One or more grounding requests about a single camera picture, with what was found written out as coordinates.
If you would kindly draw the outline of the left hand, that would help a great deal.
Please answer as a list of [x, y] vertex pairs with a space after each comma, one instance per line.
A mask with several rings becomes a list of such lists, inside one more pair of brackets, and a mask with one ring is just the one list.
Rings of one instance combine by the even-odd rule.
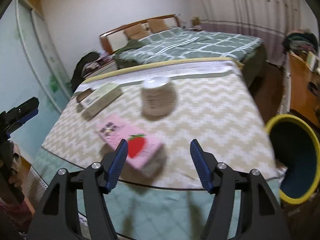
[[17, 144], [14, 144], [9, 183], [14, 187], [20, 187], [23, 184], [23, 177], [20, 149]]

